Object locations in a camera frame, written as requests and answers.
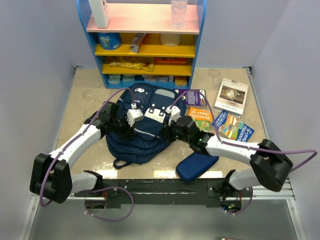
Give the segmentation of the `navy blue student backpack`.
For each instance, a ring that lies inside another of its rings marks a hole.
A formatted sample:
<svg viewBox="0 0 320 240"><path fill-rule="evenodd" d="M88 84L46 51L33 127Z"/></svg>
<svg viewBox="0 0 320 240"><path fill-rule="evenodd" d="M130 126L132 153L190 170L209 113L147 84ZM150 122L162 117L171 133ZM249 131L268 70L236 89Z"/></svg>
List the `navy blue student backpack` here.
<svg viewBox="0 0 320 240"><path fill-rule="evenodd" d="M116 169L145 164L171 144L163 137L162 130L170 118L166 108L179 96L173 89L148 83L134 83L129 88L137 109L142 111L144 117L135 123L129 138L123 139L116 132L106 135L108 150L115 157L113 167Z"/></svg>

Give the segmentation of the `blue zippered pencil case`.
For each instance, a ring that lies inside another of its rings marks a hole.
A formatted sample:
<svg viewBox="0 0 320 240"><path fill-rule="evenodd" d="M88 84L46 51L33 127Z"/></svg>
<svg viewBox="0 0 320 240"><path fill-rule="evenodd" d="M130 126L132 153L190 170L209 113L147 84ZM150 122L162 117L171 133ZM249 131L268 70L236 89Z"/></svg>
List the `blue zippered pencil case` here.
<svg viewBox="0 0 320 240"><path fill-rule="evenodd" d="M176 174L184 182L193 182L209 170L217 161L218 156L192 153L176 166Z"/></svg>

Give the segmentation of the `blue Treehouse book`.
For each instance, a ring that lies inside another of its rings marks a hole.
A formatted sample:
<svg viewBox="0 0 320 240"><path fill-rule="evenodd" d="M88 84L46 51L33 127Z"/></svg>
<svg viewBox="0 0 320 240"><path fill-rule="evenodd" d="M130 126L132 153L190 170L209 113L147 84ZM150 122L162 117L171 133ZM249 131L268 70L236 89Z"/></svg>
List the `blue Treehouse book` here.
<svg viewBox="0 0 320 240"><path fill-rule="evenodd" d="M242 122L239 118L223 110L216 118L215 123L223 137L238 142L248 142L255 130Z"/></svg>

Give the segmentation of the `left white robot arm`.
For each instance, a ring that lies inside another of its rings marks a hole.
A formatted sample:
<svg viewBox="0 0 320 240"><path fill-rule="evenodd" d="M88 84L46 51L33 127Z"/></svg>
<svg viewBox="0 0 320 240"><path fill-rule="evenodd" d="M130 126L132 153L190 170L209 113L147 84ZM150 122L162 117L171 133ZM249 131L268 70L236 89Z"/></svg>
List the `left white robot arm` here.
<svg viewBox="0 0 320 240"><path fill-rule="evenodd" d="M119 108L115 102L105 102L65 144L49 154L38 154L33 162L29 190L58 204L82 191L99 196L104 190L102 175L91 170L73 175L71 168L107 134L117 133L127 138L134 133L135 124L144 117L143 113L135 104L130 104L125 115L120 117L117 115Z"/></svg>

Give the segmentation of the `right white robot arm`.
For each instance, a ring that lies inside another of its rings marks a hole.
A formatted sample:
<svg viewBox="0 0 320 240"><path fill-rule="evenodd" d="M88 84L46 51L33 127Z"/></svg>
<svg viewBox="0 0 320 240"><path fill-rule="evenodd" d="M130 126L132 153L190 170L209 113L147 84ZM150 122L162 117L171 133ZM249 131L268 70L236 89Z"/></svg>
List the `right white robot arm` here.
<svg viewBox="0 0 320 240"><path fill-rule="evenodd" d="M220 194L230 197L245 188L255 186L280 192L293 167L289 158L281 154L271 140L264 139L261 143L256 143L218 139L213 133L201 131L189 116L169 121L162 134L168 141L180 140L187 143L197 154L225 157L250 166L245 170L231 170L215 188Z"/></svg>

